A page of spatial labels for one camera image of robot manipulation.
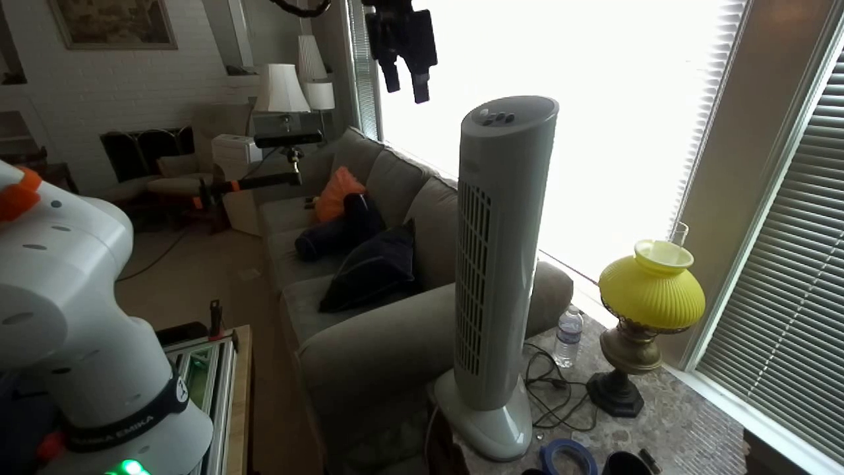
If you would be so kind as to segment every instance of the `yellow lamp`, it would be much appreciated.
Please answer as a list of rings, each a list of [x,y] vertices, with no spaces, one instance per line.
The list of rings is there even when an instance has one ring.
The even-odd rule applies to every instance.
[[[693,256],[668,241],[638,241],[635,253],[612,261],[602,277],[602,303],[620,324],[602,335],[602,351],[616,373],[589,380],[589,397],[616,417],[635,417],[641,394],[629,376],[659,368],[659,332],[682,332],[704,316],[708,298],[688,271]]]

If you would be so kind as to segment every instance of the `gray sofa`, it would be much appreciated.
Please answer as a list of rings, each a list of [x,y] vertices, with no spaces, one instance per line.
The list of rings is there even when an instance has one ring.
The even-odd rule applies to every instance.
[[[344,256],[302,261],[296,237],[315,225],[307,199],[320,195],[337,166],[368,186],[389,227],[414,219],[419,294],[374,310],[320,312]],[[451,368],[456,187],[357,130],[304,158],[302,178],[296,195],[265,199],[261,219],[289,348],[327,471],[426,471],[428,386]],[[540,258],[527,335],[551,328],[569,298],[573,279]]]

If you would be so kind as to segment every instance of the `brass lamp base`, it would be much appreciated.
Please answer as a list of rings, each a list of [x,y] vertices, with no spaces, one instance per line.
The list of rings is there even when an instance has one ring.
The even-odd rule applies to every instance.
[[[629,376],[659,368],[658,332],[620,320],[616,329],[602,335],[602,351],[616,373],[594,376],[587,384],[589,398],[612,417],[635,417],[643,401]]]

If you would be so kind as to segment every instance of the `orange pillow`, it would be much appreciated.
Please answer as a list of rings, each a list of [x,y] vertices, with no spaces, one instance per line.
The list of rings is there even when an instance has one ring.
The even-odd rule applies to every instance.
[[[365,190],[368,187],[345,166],[335,169],[315,207],[318,221],[335,221],[344,215],[344,199]]]

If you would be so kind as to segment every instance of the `bright window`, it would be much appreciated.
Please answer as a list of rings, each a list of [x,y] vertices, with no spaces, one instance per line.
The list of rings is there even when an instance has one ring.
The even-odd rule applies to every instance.
[[[596,279],[641,237],[668,237],[717,100],[742,0],[418,0],[441,64],[430,103],[380,93],[382,137],[445,178],[460,122],[502,96],[560,100],[540,249]]]

